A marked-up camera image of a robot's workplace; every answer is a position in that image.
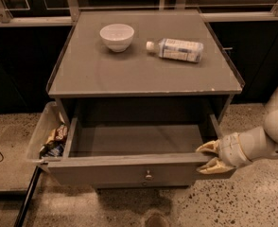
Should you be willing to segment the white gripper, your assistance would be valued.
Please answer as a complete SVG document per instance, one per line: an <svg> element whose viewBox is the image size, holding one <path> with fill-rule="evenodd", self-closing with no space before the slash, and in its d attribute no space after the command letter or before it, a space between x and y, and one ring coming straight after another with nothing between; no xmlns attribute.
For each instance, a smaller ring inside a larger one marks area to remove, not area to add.
<svg viewBox="0 0 278 227"><path fill-rule="evenodd" d="M218 154L220 158L215 157L197 168L198 173L204 175L226 173L233 167L248 166L252 163L244 153L237 132L225 135L220 140L206 142L199 146L196 152Z"/></svg>

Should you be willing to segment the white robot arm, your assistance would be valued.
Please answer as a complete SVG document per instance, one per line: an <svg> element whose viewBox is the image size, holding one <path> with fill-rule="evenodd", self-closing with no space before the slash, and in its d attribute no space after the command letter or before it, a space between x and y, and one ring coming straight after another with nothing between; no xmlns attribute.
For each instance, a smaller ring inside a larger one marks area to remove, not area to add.
<svg viewBox="0 0 278 227"><path fill-rule="evenodd" d="M208 163L197 168L200 174L220 174L248 166L261 159L278 159L278 87L266 104L267 115L262 126L234 132L209 141L196 152L215 153Z"/></svg>

